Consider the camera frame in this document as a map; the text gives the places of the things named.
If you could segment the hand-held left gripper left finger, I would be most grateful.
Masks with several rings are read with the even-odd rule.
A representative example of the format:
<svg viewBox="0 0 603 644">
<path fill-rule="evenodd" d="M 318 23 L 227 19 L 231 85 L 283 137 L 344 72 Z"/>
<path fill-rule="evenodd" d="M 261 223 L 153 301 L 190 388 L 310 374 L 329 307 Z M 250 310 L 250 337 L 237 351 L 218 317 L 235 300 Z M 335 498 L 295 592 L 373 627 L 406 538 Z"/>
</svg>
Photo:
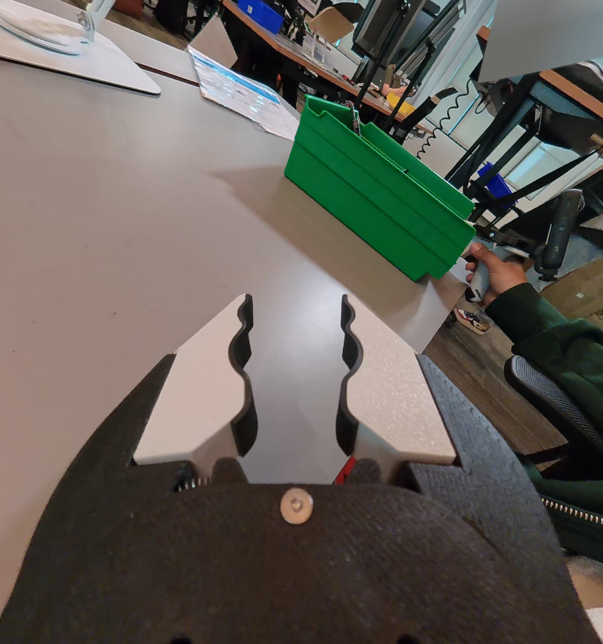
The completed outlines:
<svg viewBox="0 0 603 644">
<path fill-rule="evenodd" d="M 254 325 L 250 294 L 234 299 L 178 348 L 133 454 L 137 465 L 189 463 L 211 477 L 220 459 L 243 457 L 257 438 L 245 366 Z"/>
</svg>

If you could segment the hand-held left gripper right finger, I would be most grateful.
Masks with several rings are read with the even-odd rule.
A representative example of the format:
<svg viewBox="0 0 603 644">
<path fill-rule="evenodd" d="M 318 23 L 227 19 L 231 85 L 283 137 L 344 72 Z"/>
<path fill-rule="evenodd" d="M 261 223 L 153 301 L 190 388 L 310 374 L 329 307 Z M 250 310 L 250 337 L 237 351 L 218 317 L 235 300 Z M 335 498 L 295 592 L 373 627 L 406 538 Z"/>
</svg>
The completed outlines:
<svg viewBox="0 0 603 644">
<path fill-rule="evenodd" d="M 452 466 L 457 452 L 416 351 L 355 296 L 343 295 L 336 439 L 349 458 L 374 461 L 382 480 L 405 463 Z"/>
</svg>

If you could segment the green plastic bin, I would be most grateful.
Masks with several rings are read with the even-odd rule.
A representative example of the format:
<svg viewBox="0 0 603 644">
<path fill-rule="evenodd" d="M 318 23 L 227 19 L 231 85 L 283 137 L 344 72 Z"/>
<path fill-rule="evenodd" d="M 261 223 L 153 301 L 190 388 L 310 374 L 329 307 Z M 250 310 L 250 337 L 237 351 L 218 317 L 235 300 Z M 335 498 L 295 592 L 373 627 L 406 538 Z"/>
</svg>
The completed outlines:
<svg viewBox="0 0 603 644">
<path fill-rule="evenodd" d="M 442 278 L 476 232 L 472 201 L 344 104 L 306 96 L 285 176 L 412 281 Z"/>
</svg>

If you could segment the person's right forearm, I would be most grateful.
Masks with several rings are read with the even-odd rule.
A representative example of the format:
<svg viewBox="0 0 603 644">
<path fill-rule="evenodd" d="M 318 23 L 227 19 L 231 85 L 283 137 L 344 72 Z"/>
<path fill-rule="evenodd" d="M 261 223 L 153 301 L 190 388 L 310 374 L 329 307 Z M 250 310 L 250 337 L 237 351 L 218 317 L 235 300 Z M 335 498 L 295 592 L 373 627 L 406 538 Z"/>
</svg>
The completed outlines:
<svg viewBox="0 0 603 644">
<path fill-rule="evenodd" d="M 532 285 L 498 295 L 487 315 L 512 341 L 512 352 L 554 380 L 603 438 L 603 332 L 568 320 Z"/>
</svg>

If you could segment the person's right hand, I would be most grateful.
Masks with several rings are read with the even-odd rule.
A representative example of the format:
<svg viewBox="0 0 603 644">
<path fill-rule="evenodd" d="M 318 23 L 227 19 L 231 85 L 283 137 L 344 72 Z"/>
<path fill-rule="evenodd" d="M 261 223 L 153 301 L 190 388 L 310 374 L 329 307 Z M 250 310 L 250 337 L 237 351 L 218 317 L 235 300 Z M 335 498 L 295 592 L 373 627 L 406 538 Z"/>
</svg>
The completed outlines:
<svg viewBox="0 0 603 644">
<path fill-rule="evenodd" d="M 514 248 L 503 246 L 488 246 L 481 241 L 473 241 L 469 247 L 468 257 L 475 258 L 486 264 L 490 271 L 490 291 L 488 296 L 492 301 L 500 294 L 510 288 L 526 283 L 523 261 L 526 259 L 522 254 L 514 253 Z M 474 261 L 467 259 L 466 270 L 467 282 L 471 281 L 474 271 Z"/>
</svg>

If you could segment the patterned shoe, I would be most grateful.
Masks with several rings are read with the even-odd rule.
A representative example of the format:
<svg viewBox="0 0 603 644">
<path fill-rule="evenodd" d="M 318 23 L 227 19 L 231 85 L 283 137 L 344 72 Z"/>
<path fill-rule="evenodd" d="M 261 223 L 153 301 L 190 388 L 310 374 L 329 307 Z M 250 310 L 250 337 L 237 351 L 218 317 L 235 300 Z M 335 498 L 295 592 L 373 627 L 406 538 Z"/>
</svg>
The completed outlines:
<svg viewBox="0 0 603 644">
<path fill-rule="evenodd" d="M 494 325 L 490 318 L 483 311 L 466 310 L 455 308 L 453 310 L 455 320 L 466 329 L 477 335 L 484 335 Z"/>
</svg>

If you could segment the blue plastic bin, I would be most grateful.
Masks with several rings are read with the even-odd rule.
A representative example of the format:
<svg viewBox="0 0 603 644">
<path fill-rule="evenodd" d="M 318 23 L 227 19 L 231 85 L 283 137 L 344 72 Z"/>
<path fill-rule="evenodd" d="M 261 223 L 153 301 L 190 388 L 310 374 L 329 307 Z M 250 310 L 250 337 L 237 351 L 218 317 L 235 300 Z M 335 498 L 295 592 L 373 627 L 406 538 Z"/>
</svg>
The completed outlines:
<svg viewBox="0 0 603 644">
<path fill-rule="evenodd" d="M 265 1 L 238 1 L 238 7 L 266 31 L 273 35 L 279 34 L 284 23 L 284 15 Z"/>
<path fill-rule="evenodd" d="M 478 178 L 474 179 L 474 181 L 477 183 L 480 178 L 482 178 L 485 174 L 490 172 L 493 169 L 493 165 L 490 162 L 484 162 L 483 165 L 478 169 Z M 488 181 L 488 184 L 483 186 L 483 189 L 485 189 L 490 195 L 495 198 L 496 200 L 499 200 L 500 198 L 507 197 L 509 195 L 513 194 L 513 191 L 511 188 L 508 186 L 507 182 L 503 179 L 503 177 L 500 175 L 500 173 L 496 173 L 490 180 Z"/>
</svg>

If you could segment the dark grey office chair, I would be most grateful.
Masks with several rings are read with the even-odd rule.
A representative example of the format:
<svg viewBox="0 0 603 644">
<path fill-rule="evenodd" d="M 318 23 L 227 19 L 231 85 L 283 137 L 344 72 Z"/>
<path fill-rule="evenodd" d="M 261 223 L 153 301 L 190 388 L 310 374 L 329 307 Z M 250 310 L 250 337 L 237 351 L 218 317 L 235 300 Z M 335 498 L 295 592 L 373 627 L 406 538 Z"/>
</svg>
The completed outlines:
<svg viewBox="0 0 603 644">
<path fill-rule="evenodd" d="M 569 189 L 555 198 L 547 237 L 544 242 L 533 246 L 530 253 L 533 268 L 542 283 L 556 281 L 576 220 L 584 205 L 581 189 Z"/>
</svg>

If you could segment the grey mesh office chair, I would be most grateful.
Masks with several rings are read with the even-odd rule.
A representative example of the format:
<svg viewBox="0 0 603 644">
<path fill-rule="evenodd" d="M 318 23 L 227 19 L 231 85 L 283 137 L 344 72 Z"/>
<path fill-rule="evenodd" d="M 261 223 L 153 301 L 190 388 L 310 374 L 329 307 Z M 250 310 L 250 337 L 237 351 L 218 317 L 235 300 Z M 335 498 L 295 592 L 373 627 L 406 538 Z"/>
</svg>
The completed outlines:
<svg viewBox="0 0 603 644">
<path fill-rule="evenodd" d="M 558 457 L 586 455 L 603 463 L 603 436 L 576 401 L 550 376 L 525 358 L 513 356 L 504 365 L 505 380 L 563 436 L 565 444 L 531 455 L 534 463 Z"/>
</svg>

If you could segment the black monitor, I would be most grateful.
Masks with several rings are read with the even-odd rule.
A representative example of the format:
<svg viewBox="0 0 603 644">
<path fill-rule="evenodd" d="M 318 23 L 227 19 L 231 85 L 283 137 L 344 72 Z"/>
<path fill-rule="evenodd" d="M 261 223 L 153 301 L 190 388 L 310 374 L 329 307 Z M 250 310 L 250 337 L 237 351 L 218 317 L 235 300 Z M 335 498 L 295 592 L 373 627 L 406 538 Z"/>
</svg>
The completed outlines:
<svg viewBox="0 0 603 644">
<path fill-rule="evenodd" d="M 370 1 L 352 36 L 352 50 L 386 67 L 426 1 Z"/>
</svg>

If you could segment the laminated paper sheet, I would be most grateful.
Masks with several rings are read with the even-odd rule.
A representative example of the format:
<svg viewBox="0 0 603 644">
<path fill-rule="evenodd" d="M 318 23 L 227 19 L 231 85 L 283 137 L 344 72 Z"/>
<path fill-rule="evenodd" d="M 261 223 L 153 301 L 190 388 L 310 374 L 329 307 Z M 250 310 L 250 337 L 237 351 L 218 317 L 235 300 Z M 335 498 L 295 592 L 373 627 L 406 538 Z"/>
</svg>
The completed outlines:
<svg viewBox="0 0 603 644">
<path fill-rule="evenodd" d="M 266 133 L 293 141 L 299 119 L 272 89 L 242 76 L 188 46 L 202 96 L 256 123 Z"/>
</svg>

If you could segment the wooden document stand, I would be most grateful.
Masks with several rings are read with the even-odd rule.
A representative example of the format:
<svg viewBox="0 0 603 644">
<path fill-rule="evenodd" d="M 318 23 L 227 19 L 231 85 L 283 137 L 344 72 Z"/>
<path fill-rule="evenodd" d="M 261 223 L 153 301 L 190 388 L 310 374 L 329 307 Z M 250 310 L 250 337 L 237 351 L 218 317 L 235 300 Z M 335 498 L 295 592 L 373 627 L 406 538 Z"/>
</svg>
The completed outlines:
<svg viewBox="0 0 603 644">
<path fill-rule="evenodd" d="M 159 96 L 161 89 L 108 38 L 16 1 L 0 1 L 0 59 Z"/>
</svg>

